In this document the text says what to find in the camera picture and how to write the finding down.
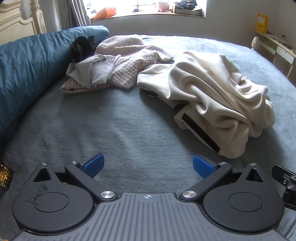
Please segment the cream hooded sweatshirt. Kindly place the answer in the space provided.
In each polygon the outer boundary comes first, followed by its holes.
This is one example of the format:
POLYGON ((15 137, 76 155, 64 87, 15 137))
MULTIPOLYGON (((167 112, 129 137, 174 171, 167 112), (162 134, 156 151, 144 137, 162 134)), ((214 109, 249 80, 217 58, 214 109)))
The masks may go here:
POLYGON ((242 75, 222 54, 187 51, 172 64, 147 66, 137 87, 171 108, 180 106, 179 128, 229 159, 240 157, 248 139, 275 122, 267 87, 242 75))

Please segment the grey bed blanket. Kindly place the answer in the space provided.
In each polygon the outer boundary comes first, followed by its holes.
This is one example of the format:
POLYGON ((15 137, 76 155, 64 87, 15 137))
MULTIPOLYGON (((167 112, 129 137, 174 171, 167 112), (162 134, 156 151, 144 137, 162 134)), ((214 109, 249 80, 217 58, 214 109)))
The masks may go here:
MULTIPOLYGON (((170 54, 223 54, 252 82, 267 86, 275 124, 250 138, 244 154, 230 162, 257 163, 267 175, 274 165, 295 170, 295 87, 272 63, 247 47, 216 40, 144 36, 144 41, 170 54)), ((1 149, 1 161, 14 171, 10 189, 1 190, 2 238, 18 233, 11 206, 41 162, 62 167, 102 153, 105 165, 96 180, 121 194, 181 193, 200 180, 192 165, 195 154, 224 160, 178 127, 175 110, 137 87, 66 95, 60 90, 64 82, 57 80, 23 113, 1 149)))

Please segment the black device with lights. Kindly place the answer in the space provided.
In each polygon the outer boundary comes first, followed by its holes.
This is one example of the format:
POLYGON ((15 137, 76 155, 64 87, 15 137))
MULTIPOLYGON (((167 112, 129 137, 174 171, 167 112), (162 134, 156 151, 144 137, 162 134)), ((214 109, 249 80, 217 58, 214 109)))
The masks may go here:
POLYGON ((14 175, 14 171, 6 165, 0 163, 0 187, 8 191, 14 175))

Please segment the light grey shirt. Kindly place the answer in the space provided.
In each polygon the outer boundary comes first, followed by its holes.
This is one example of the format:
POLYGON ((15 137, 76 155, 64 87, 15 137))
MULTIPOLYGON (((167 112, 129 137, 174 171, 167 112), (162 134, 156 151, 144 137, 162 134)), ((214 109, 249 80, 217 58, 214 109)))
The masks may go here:
POLYGON ((66 75, 77 81, 87 89, 91 89, 100 84, 106 84, 113 75, 115 62, 121 54, 113 55, 93 55, 79 63, 70 63, 66 75))

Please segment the teal blue duvet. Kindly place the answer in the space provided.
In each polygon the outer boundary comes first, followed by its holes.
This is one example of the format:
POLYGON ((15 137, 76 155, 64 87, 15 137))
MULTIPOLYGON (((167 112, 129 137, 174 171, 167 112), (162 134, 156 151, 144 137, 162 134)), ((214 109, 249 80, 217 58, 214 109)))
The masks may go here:
POLYGON ((10 139, 23 112, 65 75, 72 61, 71 44, 77 37, 109 36, 104 26, 75 27, 24 37, 1 45, 1 140, 10 139))

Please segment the black crumpled garment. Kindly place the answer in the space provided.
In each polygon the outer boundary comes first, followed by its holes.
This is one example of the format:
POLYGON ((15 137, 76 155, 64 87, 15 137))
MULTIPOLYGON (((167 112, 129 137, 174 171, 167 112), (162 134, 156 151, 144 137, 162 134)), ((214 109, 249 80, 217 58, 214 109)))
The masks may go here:
POLYGON ((96 50, 94 36, 88 38, 80 36, 71 43, 71 53, 75 63, 79 63, 92 56, 96 50))

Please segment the white desk with drawers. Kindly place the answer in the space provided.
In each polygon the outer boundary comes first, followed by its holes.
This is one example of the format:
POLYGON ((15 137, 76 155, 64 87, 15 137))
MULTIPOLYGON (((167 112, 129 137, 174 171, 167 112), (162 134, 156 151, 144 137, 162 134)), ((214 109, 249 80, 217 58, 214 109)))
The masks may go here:
POLYGON ((281 41, 271 38, 271 35, 254 30, 255 36, 260 38, 260 48, 257 52, 280 70, 286 78, 295 72, 295 52, 281 41))

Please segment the pink white knitted garment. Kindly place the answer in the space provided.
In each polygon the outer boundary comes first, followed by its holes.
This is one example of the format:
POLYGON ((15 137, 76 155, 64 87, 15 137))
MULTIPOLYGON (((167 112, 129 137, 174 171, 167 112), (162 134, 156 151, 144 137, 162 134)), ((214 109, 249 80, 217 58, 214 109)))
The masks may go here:
POLYGON ((130 89, 136 84, 138 73, 146 66, 167 63, 173 59, 173 56, 164 49, 155 45, 146 45, 139 35, 111 37, 97 46, 94 55, 97 54, 113 56, 121 54, 121 57, 115 62, 113 75, 106 84, 87 89, 68 76, 66 82, 61 86, 63 93, 82 94, 111 86, 130 89))

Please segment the white round stool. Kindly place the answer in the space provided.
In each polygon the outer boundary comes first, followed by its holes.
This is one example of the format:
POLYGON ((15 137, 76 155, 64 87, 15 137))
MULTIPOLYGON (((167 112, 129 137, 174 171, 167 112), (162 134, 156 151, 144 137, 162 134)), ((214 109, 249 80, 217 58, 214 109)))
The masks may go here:
POLYGON ((260 38, 255 36, 251 43, 251 48, 255 51, 259 50, 260 48, 260 38))

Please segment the yellow box on desk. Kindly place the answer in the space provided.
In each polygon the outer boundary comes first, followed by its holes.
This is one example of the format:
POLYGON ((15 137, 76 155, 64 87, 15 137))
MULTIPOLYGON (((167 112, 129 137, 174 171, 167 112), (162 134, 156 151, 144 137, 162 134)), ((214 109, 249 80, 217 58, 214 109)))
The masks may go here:
POLYGON ((268 21, 269 17, 267 15, 257 13, 255 30, 257 30, 260 33, 266 34, 268 30, 268 21))

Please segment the grey curtain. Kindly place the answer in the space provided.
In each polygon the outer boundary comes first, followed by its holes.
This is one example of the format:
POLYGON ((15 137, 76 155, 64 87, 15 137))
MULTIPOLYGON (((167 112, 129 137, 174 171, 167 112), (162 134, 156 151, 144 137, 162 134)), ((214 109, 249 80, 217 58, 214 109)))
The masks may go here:
POLYGON ((70 27, 85 27, 91 25, 83 0, 69 0, 68 7, 70 27))

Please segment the cream carved headboard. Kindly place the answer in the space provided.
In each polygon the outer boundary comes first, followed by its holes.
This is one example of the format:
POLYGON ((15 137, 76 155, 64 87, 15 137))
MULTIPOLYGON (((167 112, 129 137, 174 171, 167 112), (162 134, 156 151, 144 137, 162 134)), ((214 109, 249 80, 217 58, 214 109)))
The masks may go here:
POLYGON ((18 40, 23 37, 45 34, 47 28, 43 12, 38 0, 31 0, 31 15, 28 19, 22 18, 20 7, 23 1, 1 1, 1 44, 18 40))

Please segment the orange bag on windowsill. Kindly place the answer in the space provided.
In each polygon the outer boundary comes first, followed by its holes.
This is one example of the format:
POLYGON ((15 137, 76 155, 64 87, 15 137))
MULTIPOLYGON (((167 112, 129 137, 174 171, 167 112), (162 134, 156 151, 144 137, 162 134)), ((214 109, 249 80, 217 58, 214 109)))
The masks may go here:
POLYGON ((117 14, 117 9, 115 7, 106 7, 101 9, 98 13, 95 14, 93 20, 100 20, 105 18, 110 18, 117 14))

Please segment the box with dark items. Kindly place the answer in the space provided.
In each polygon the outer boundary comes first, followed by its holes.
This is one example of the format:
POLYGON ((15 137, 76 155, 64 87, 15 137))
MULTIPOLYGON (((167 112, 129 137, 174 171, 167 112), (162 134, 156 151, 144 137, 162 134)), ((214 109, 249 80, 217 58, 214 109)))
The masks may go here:
POLYGON ((189 16, 203 16, 203 9, 194 0, 182 0, 175 2, 173 6, 175 14, 189 16))

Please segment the pink pot on windowsill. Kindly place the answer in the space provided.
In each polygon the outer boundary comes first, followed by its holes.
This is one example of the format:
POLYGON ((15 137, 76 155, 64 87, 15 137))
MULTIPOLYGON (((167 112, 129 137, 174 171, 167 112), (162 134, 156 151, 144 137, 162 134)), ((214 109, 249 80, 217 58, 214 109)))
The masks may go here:
POLYGON ((170 10, 170 4, 167 3, 167 2, 160 1, 160 2, 158 3, 158 11, 159 11, 159 12, 167 12, 167 11, 171 11, 171 10, 170 10))

